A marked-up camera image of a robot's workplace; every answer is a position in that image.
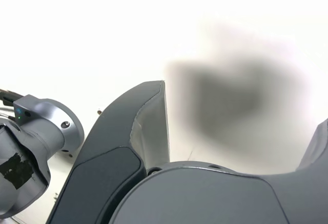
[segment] cable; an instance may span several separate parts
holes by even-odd
[[[4,113],[0,113],[0,116],[5,117],[5,118],[7,118],[9,120],[15,121],[15,117],[14,116],[6,115]]]
[[[10,219],[12,219],[17,224],[26,224],[22,220],[18,219],[16,216],[12,216]]]
[[[0,89],[0,100],[5,106],[14,106],[13,103],[21,97],[23,96],[18,93]]]

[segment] white surface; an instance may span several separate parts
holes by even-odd
[[[249,173],[292,171],[316,125],[328,117],[326,1],[0,0],[0,88],[64,103],[88,134],[99,108],[141,82],[165,79],[172,160],[210,161]],[[233,25],[228,28],[238,29],[222,32],[227,22]],[[263,39],[250,40],[252,34],[242,28]],[[267,39],[274,43],[261,44]],[[278,56],[277,45],[285,49]],[[184,92],[176,90],[183,85],[176,84],[172,71],[177,59],[198,64],[194,59],[200,59],[220,69],[226,65],[227,51],[236,48],[241,54],[273,54],[290,72],[300,70],[295,72],[306,87],[298,110],[290,104],[288,119],[275,116],[269,123],[273,109],[270,115],[230,127],[229,134],[235,134],[230,139],[261,142],[244,146],[243,153],[233,146],[206,143],[183,123],[179,101]],[[256,125],[264,132],[253,137]],[[253,157],[254,151],[260,157]],[[71,167],[62,155],[54,156],[49,165],[49,189],[18,215],[27,224],[45,223]]]

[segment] screw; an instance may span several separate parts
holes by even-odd
[[[61,128],[68,128],[71,124],[68,121],[65,121],[61,124]]]

